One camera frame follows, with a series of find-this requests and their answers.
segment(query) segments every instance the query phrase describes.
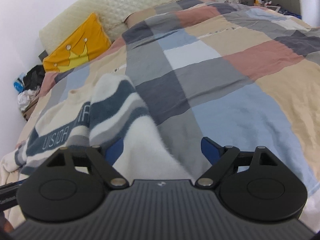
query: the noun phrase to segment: ribbed plastic surface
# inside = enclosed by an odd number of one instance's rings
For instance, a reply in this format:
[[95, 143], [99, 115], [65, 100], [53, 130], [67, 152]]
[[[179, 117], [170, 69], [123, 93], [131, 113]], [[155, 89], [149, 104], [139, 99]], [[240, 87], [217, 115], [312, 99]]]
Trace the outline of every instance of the ribbed plastic surface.
[[17, 240], [307, 240], [313, 233], [298, 220], [255, 224], [229, 213], [212, 191], [188, 180], [136, 180], [113, 191], [89, 216], [65, 224], [27, 220], [12, 233]]

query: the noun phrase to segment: pile of clothes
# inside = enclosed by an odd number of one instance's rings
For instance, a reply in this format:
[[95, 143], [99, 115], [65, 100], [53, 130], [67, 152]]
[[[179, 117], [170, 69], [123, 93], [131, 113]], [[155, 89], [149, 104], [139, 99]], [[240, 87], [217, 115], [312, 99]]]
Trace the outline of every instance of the pile of clothes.
[[44, 79], [43, 65], [33, 67], [23, 77], [24, 91], [18, 95], [18, 106], [21, 111], [27, 109], [29, 104], [36, 98]]

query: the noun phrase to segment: pink fabric patch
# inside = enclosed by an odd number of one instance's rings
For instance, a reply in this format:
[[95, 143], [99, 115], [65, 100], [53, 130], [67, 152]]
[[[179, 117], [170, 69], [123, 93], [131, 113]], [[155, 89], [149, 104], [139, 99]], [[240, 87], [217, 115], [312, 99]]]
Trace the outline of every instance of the pink fabric patch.
[[285, 67], [299, 63], [303, 56], [278, 41], [266, 41], [241, 52], [223, 57], [243, 75], [252, 80], [279, 72]]
[[105, 57], [106, 55], [110, 55], [116, 51], [118, 51], [119, 49], [121, 49], [123, 46], [125, 46], [125, 41], [122, 38], [122, 36], [120, 36], [118, 39], [115, 40], [114, 43], [112, 43], [111, 47], [105, 51], [104, 53], [102, 53], [100, 56], [98, 56], [97, 58], [95, 58], [94, 60], [92, 60], [91, 62], [94, 62], [96, 60], [102, 59], [103, 57]]
[[196, 25], [220, 15], [215, 7], [208, 5], [190, 10], [178, 11], [175, 12], [175, 14], [179, 18], [181, 26], [183, 28]]
[[44, 97], [50, 91], [50, 89], [53, 88], [53, 86], [56, 84], [54, 79], [59, 73], [60, 72], [54, 72], [54, 71], [45, 73], [45, 76], [41, 85], [41, 89], [39, 92], [39, 97]]

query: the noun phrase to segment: metal screw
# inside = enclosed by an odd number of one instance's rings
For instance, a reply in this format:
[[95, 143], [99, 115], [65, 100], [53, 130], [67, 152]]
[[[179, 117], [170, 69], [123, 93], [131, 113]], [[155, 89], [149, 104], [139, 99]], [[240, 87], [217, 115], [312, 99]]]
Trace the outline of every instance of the metal screw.
[[203, 187], [209, 187], [213, 184], [213, 180], [210, 178], [201, 178], [198, 179], [198, 184]]
[[121, 187], [126, 184], [126, 181], [123, 178], [115, 178], [115, 179], [112, 179], [110, 183], [115, 187]]

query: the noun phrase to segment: yellow pillow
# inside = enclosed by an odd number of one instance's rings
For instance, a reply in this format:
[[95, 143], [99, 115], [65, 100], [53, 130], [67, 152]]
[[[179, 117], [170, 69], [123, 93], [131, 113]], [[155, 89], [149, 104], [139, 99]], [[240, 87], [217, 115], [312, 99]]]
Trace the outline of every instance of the yellow pillow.
[[101, 55], [111, 42], [95, 13], [43, 60], [45, 71], [65, 72]]

